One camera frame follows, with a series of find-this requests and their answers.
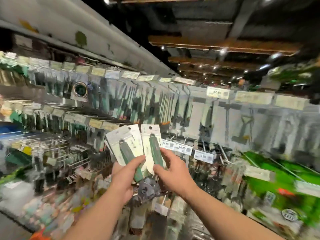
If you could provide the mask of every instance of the forearm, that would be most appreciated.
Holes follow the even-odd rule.
[[[110,187],[67,232],[64,240],[108,240],[122,212],[122,197]]]
[[[190,189],[185,200],[216,240],[283,240],[198,187]]]

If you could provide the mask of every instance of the bright green package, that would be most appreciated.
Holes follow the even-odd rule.
[[[248,211],[249,217],[287,239],[297,239],[308,227],[319,223],[319,173],[288,161],[276,162],[253,152],[245,155],[244,159],[252,165],[274,172],[270,181],[245,177],[247,193],[258,202]]]

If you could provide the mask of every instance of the white wall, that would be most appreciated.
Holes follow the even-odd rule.
[[[0,0],[0,19],[20,27],[19,20],[27,21],[39,33],[73,45],[75,33],[81,31],[87,37],[84,49],[90,52],[149,74],[174,73],[81,0]]]

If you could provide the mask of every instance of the round logo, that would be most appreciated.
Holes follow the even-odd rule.
[[[284,209],[281,212],[282,216],[284,219],[290,221],[290,222],[295,222],[298,220],[298,213],[295,212],[294,210],[291,209]]]

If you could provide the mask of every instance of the ceiling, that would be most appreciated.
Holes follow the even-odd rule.
[[[182,76],[203,83],[259,69],[276,52],[290,56],[309,47],[313,58],[320,46],[320,0],[82,1]]]

